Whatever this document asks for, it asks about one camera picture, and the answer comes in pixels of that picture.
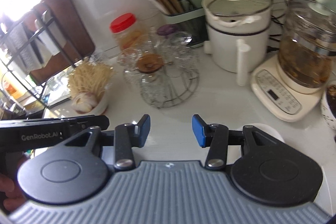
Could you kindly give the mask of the person's left hand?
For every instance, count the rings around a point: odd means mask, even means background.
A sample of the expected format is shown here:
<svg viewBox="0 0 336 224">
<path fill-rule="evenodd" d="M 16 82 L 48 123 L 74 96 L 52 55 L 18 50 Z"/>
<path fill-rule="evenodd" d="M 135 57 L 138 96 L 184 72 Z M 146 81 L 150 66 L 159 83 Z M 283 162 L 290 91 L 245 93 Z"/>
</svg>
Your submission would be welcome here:
<svg viewBox="0 0 336 224">
<path fill-rule="evenodd" d="M 27 161 L 22 152 L 1 153 L 1 209 L 9 214 L 26 202 L 17 182 L 17 171 Z"/>
</svg>

